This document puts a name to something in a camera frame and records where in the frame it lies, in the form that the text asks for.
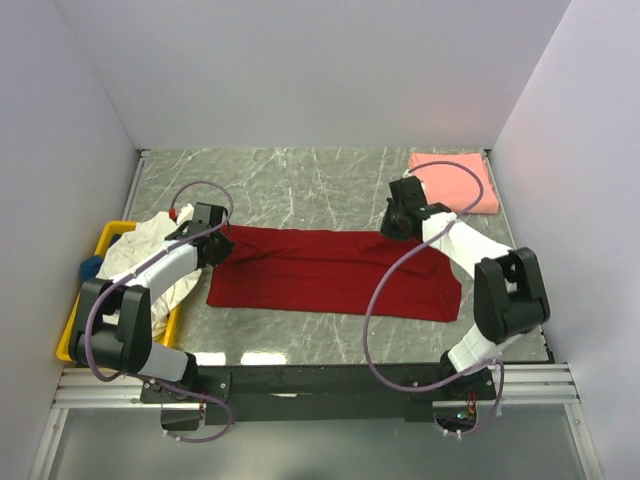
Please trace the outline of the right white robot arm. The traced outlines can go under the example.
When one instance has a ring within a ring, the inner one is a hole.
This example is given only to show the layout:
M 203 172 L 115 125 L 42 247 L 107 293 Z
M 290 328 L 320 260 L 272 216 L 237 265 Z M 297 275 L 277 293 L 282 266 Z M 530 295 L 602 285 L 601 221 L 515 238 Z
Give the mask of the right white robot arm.
M 441 203 L 428 204 L 421 182 L 408 176 L 389 184 L 381 226 L 393 240 L 417 239 L 444 254 L 473 280 L 474 324 L 443 356 L 444 395 L 460 399 L 484 363 L 550 318 L 539 262 L 526 247 L 514 249 L 473 229 Z

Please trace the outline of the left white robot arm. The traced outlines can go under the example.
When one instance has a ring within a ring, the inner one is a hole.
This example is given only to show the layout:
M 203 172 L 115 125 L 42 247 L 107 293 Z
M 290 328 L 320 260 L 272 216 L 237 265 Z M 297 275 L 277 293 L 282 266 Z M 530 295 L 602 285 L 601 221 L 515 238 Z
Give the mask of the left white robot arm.
M 183 277 L 216 267 L 232 253 L 234 243 L 221 231 L 229 219 L 227 208 L 198 202 L 192 218 L 130 271 L 84 282 L 67 345 L 70 359 L 163 380 L 176 401 L 193 399 L 200 388 L 196 357 L 153 340 L 152 305 Z

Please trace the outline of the dark red t shirt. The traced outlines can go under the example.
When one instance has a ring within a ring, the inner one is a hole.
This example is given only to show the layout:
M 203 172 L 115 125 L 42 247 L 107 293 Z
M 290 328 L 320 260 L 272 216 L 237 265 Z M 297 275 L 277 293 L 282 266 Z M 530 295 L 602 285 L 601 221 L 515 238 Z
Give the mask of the dark red t shirt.
M 234 226 L 228 236 L 235 247 L 213 270 L 208 306 L 355 315 L 365 314 L 386 271 L 419 244 L 374 231 Z M 449 259 L 428 247 L 392 274 L 374 313 L 449 323 L 460 303 Z

